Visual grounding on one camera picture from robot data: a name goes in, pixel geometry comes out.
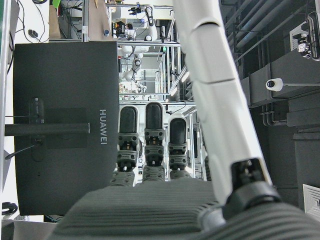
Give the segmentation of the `right robot hand grey white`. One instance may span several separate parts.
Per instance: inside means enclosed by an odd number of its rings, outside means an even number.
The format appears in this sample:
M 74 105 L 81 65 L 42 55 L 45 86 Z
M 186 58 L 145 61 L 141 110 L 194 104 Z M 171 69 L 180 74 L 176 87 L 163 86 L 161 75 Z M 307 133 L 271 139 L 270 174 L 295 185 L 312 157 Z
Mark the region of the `right robot hand grey white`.
M 320 224 L 272 186 L 217 0 L 176 0 L 174 15 L 190 72 L 211 181 L 163 181 L 157 168 L 131 186 L 87 193 L 51 240 L 317 240 Z

